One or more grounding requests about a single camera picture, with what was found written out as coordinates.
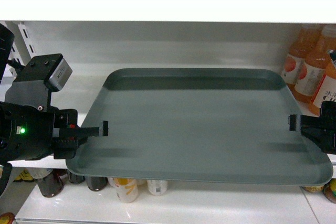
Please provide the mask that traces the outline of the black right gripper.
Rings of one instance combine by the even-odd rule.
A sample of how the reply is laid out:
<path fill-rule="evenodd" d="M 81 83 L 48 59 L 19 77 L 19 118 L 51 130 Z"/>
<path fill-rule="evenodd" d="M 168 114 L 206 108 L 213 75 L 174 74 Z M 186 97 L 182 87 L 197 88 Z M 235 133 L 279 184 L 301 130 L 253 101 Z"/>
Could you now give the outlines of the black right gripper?
<path fill-rule="evenodd" d="M 324 153 L 335 154 L 335 102 L 324 101 L 318 117 L 291 114 L 289 131 L 300 131 Z"/>

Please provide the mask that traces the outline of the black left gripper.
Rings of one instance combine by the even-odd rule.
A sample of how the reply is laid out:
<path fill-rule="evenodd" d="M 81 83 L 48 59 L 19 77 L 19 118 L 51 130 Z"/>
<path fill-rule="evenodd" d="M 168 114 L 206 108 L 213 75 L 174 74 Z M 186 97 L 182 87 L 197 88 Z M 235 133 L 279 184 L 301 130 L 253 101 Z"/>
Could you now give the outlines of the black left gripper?
<path fill-rule="evenodd" d="M 55 154 L 56 159 L 73 158 L 88 137 L 109 135 L 109 122 L 97 127 L 79 127 L 75 109 L 38 111 L 31 106 L 1 102 L 1 161 L 34 161 Z M 54 129 L 75 129 L 70 136 L 53 136 Z"/>

